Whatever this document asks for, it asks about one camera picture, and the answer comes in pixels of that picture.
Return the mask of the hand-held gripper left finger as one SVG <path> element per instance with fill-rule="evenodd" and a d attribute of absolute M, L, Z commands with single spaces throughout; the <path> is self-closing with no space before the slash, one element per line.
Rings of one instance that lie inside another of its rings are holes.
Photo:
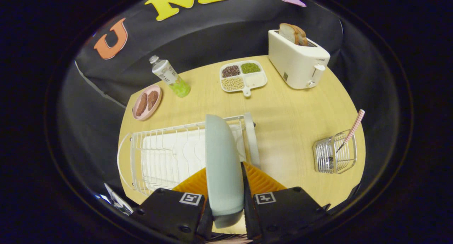
<path fill-rule="evenodd" d="M 213 215 L 202 168 L 173 189 L 157 188 L 130 216 L 164 236 L 184 243 L 212 237 Z"/>

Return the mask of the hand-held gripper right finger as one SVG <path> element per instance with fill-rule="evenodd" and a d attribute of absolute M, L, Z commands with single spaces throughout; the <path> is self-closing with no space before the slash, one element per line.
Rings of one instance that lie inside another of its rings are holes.
<path fill-rule="evenodd" d="M 280 188 L 257 167 L 242 162 L 247 239 L 292 241 L 309 233 L 329 213 L 301 187 Z"/>

